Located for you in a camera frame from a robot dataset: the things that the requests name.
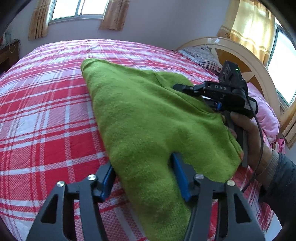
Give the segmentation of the dark sleeve right forearm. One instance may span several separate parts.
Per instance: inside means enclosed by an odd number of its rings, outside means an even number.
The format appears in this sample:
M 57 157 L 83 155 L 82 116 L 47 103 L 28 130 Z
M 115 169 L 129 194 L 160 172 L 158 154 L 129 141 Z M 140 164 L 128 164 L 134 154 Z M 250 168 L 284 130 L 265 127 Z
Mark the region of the dark sleeve right forearm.
M 269 164 L 256 179 L 262 184 L 260 199 L 270 206 L 280 224 L 295 221 L 295 164 L 273 151 Z

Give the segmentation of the right hand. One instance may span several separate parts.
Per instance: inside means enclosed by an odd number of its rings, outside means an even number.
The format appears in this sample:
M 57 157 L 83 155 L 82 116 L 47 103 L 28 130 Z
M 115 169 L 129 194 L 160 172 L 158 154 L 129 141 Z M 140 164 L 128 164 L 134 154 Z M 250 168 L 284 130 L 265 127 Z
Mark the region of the right hand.
M 248 117 L 231 112 L 230 117 L 234 124 L 242 127 L 248 135 L 248 165 L 257 175 L 261 174 L 269 165 L 273 151 L 261 144 L 258 126 Z

